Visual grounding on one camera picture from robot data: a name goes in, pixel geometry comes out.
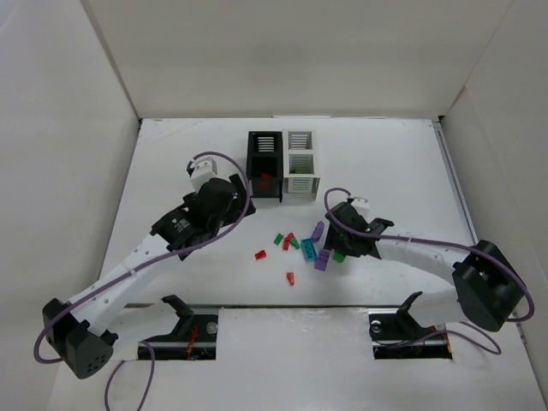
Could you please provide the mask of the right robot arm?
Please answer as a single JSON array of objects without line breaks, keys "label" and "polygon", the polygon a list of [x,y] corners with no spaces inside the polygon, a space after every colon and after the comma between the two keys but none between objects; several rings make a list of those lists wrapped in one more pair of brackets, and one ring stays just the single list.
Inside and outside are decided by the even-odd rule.
[{"label": "right robot arm", "polygon": [[446,290],[417,290],[389,314],[406,332],[419,333],[434,325],[469,322],[483,331],[497,332],[513,321],[521,301],[528,305],[521,316],[534,314],[527,286],[501,250],[492,242],[473,246],[421,239],[387,219],[366,220],[356,198],[327,207],[327,249],[350,257],[372,257],[411,267],[448,284]]}]

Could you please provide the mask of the green lego small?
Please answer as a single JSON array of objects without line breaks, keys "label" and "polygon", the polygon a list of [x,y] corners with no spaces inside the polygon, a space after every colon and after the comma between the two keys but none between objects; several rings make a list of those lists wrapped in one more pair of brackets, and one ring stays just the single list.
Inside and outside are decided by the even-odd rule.
[{"label": "green lego small", "polygon": [[274,244],[279,245],[283,239],[284,239],[284,236],[281,233],[278,233],[274,240]]}]

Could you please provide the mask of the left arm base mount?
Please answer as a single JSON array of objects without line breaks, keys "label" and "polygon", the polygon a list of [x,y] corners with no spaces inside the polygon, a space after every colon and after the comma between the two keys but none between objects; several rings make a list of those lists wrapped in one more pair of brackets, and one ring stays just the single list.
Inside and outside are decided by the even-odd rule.
[{"label": "left arm base mount", "polygon": [[155,360],[215,360],[219,309],[189,306],[175,295],[162,302],[175,310],[178,320],[172,331],[146,339]]}]

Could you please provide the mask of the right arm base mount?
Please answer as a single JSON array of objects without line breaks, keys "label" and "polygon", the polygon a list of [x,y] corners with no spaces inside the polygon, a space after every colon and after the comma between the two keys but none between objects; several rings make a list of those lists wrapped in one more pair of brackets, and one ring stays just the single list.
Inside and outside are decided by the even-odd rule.
[{"label": "right arm base mount", "polygon": [[368,314],[369,336],[375,360],[419,360],[453,358],[446,334],[418,342],[437,331],[424,328],[408,313],[421,292],[411,294],[398,308],[373,310]]}]

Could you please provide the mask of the green lego square brick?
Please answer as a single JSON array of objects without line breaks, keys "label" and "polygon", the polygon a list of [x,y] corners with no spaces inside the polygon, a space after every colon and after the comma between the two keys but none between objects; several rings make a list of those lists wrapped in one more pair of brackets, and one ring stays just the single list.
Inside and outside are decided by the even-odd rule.
[{"label": "green lego square brick", "polygon": [[339,263],[342,263],[344,260],[345,260],[346,256],[344,254],[341,254],[341,253],[334,253],[333,254],[333,259]]}]

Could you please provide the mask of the red lego piece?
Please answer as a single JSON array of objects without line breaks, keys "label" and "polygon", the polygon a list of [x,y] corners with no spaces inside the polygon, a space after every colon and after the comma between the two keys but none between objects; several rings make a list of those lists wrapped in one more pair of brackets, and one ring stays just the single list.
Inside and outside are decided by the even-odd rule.
[{"label": "red lego piece", "polygon": [[277,180],[272,174],[260,173],[257,177],[256,191],[261,195],[275,195],[277,190]]}]

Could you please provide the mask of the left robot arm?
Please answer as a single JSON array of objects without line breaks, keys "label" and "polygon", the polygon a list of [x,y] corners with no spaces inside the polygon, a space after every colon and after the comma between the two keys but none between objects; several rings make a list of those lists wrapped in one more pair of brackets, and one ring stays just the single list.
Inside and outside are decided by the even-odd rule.
[{"label": "left robot arm", "polygon": [[137,312],[125,306],[160,274],[167,259],[185,259],[229,233],[255,212],[251,183],[234,174],[210,176],[182,203],[152,225],[143,241],[106,276],[67,301],[50,300],[42,309],[47,341],[78,379],[98,372],[124,343],[181,335],[193,311],[178,296],[167,295]]}]

